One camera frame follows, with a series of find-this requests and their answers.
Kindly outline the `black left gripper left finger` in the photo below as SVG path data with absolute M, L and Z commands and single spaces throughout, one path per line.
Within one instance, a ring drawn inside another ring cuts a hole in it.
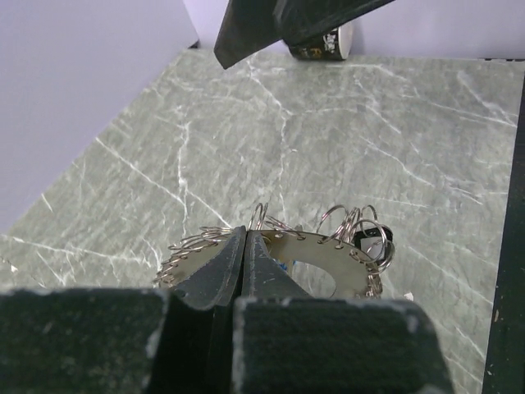
M 227 393 L 247 232 L 197 253 L 172 288 L 1 294 L 4 393 Z

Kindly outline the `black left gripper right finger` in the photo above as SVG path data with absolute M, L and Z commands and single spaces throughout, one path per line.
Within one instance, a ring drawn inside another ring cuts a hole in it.
M 408 300 L 316 298 L 250 231 L 233 312 L 235 393 L 451 393 L 436 330 Z

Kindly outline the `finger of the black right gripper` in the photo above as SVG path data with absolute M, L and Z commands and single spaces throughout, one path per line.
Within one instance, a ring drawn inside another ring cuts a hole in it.
M 380 7 L 387 0 L 232 0 L 213 52 L 224 69 L 283 41 L 292 47 Z

